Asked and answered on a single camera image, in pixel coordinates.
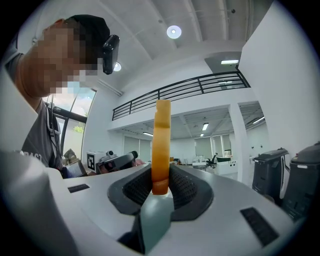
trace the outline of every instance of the gray t-shirt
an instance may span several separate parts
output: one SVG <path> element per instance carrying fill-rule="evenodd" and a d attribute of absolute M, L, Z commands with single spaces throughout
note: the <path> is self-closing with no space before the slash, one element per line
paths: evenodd
<path fill-rule="evenodd" d="M 22 53 L 18 54 L 5 65 L 12 81 L 15 81 L 17 64 L 21 56 Z M 61 169 L 63 164 L 60 156 L 56 157 L 52 162 L 53 165 L 49 166 L 51 157 L 54 158 L 53 147 L 55 147 L 55 145 L 53 145 L 51 142 L 50 133 L 47 128 L 47 110 L 46 104 L 43 100 L 41 100 L 38 108 L 35 111 L 37 112 L 38 117 L 24 141 L 22 151 L 26 156 L 33 156 L 39 159 L 46 167 Z M 56 134 L 55 138 L 58 141 L 57 146 L 59 152 L 61 152 L 59 135 Z"/>

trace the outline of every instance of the yellow tape roll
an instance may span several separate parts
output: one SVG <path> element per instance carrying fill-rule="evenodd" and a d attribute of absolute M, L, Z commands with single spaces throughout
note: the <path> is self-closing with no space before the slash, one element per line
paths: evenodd
<path fill-rule="evenodd" d="M 168 99 L 159 99 L 155 107 L 151 162 L 152 193 L 165 195 L 169 186 L 171 102 Z"/>

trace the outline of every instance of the black trash bin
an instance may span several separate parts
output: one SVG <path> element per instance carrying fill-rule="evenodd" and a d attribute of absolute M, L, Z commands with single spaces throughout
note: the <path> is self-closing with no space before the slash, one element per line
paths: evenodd
<path fill-rule="evenodd" d="M 286 166 L 289 153 L 284 148 L 265 152 L 254 160 L 252 188 L 261 195 L 269 195 L 280 206 L 286 192 L 290 170 Z"/>
<path fill-rule="evenodd" d="M 294 221 L 308 215 L 319 178 L 320 141 L 300 151 L 290 162 L 290 179 L 281 208 Z"/>

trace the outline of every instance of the man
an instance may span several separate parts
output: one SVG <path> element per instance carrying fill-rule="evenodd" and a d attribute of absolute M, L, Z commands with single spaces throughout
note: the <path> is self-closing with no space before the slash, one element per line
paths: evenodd
<path fill-rule="evenodd" d="M 103 18 L 75 15 L 59 19 L 43 31 L 42 38 L 26 53 L 10 48 L 6 69 L 16 88 L 36 111 L 22 151 L 46 167 L 61 170 L 60 129 L 42 97 L 67 87 L 80 71 L 97 70 L 98 58 L 110 30 Z"/>

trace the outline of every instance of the fluorescent light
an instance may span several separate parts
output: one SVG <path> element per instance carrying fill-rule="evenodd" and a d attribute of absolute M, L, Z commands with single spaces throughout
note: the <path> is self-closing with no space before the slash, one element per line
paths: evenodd
<path fill-rule="evenodd" d="M 168 29 L 166 30 L 166 34 L 168 35 L 168 37 L 172 39 L 177 39 L 178 37 L 181 36 L 181 33 L 182 33 L 181 28 L 176 25 L 172 25 L 168 27 Z"/>
<path fill-rule="evenodd" d="M 203 128 L 202 128 L 202 131 L 205 131 L 205 130 L 208 128 L 208 125 L 209 125 L 209 124 L 208 124 L 207 122 L 204 123 L 204 124 L 203 124 Z"/>
<path fill-rule="evenodd" d="M 230 59 L 230 60 L 221 61 L 221 64 L 237 64 L 237 63 L 239 63 L 238 59 Z"/>
<path fill-rule="evenodd" d="M 153 134 L 151 134 L 151 133 L 148 133 L 148 132 L 144 132 L 143 134 L 145 134 L 145 135 L 148 135 L 148 136 L 154 136 Z"/>
<path fill-rule="evenodd" d="M 254 121 L 252 124 L 258 123 L 258 122 L 260 122 L 260 121 L 263 120 L 263 119 L 265 119 L 265 117 L 261 117 L 259 120 Z"/>
<path fill-rule="evenodd" d="M 114 65 L 114 69 L 113 71 L 120 71 L 121 70 L 121 64 L 119 62 L 116 62 L 115 65 Z"/>
<path fill-rule="evenodd" d="M 219 85 L 231 84 L 232 81 L 218 82 Z"/>

